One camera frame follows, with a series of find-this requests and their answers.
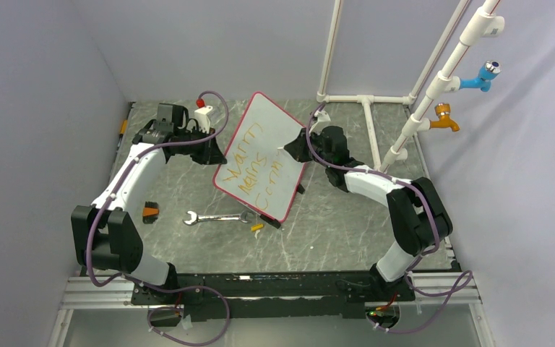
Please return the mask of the white pvc pipe frame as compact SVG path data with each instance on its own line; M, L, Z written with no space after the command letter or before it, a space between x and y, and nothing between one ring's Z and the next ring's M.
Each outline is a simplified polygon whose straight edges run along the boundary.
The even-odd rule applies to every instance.
M408 95L392 97L379 95L329 95L327 93L327 82L330 75L337 33L343 12L343 2L334 2L322 73L317 91L317 101L320 103L359 103L363 106L373 163L376 170L386 173L390 166L396 161L406 160L408 158L408 151L405 149L405 143L409 139L416 137L420 131L425 132L431 128L431 121L425 117L425 113L431 108L433 102L437 101L445 93L453 93L458 90L462 80L455 75L455 70L467 52L469 52L481 38L496 37L502 33L504 29L504 18L496 14L496 9L500 3L500 0L486 0L475 10L467 25L462 30L457 45L452 50L452 53L449 55L443 67L432 77L432 68L438 62L440 54L444 51L449 39L457 28L458 22L462 19L470 4L469 1L460 1L413 89ZM381 157L379 155L376 132L373 121L371 120L371 104L398 103L404 106L410 106L416 101L419 102L418 107L416 107L415 111L409 116L395 143L391 145L387 153Z

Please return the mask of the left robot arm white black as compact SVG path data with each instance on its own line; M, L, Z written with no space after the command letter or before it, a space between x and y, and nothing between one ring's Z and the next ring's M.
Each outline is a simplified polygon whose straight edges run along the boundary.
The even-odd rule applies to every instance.
M226 162L210 121L214 111L202 99L193 114L184 106L158 105L156 117L133 136L125 163L108 187L90 205L78 205L72 212L79 264L87 270L115 270L150 285L150 294L162 304L178 296L175 266L145 249L132 213L171 157L188 155L200 165Z

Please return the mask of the blue tap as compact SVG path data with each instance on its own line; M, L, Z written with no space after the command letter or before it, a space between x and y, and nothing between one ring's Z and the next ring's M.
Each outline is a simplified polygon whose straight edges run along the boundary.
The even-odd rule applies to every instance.
M477 89L484 93L491 89L491 81L494 80L502 70L498 61L486 61L478 71L477 77L469 80L460 80L459 89Z

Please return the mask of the black orange eraser block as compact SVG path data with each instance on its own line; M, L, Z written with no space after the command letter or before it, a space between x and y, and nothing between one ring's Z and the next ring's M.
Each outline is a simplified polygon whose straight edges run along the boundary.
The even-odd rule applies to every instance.
M145 202L142 210L142 222L144 224L153 224L160 214L159 204L156 202Z

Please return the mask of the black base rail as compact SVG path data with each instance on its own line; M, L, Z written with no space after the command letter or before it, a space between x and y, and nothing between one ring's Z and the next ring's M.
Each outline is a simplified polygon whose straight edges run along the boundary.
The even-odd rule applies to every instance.
M381 286L367 270L286 273L180 273L182 294L135 285L131 303L178 304L195 322L224 318L340 316L363 319L366 310L387 302L415 300L403 280Z

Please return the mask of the silver combination wrench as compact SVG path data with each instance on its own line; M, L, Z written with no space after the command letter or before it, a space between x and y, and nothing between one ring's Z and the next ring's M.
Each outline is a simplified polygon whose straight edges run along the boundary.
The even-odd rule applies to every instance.
M248 219L248 212L243 211L242 213L235 213L235 214L222 214L222 215L199 215L194 211L188 211L187 218L184 218L182 221L184 224L188 226L193 226L198 223L202 222L214 222L214 221L239 221L242 223L250 223Z

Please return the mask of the orange tap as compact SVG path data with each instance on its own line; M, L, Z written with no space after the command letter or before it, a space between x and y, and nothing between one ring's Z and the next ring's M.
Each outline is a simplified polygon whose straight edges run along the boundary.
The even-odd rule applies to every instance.
M457 122L451 118L452 109L450 104L438 103L435 105L434 111L438 119L430 121L429 127L431 129L450 129L452 132L458 132L460 130Z

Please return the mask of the whiteboard with red rim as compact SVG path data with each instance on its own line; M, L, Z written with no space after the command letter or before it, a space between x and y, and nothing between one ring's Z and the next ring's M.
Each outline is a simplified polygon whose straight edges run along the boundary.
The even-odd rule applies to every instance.
M305 165L277 149L297 138L303 127L264 93L254 93L225 150L227 163L213 176L215 188L282 223Z

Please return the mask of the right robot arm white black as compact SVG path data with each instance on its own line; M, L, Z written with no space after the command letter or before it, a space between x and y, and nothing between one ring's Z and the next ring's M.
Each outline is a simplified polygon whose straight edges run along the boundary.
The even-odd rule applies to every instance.
M451 218L430 179L399 179L373 170L350 155L340 127L328 126L319 133L302 129L283 149L299 163L321 163L334 187L388 209L395 240L370 269L369 290L378 300L391 297L397 282L416 260L453 231Z

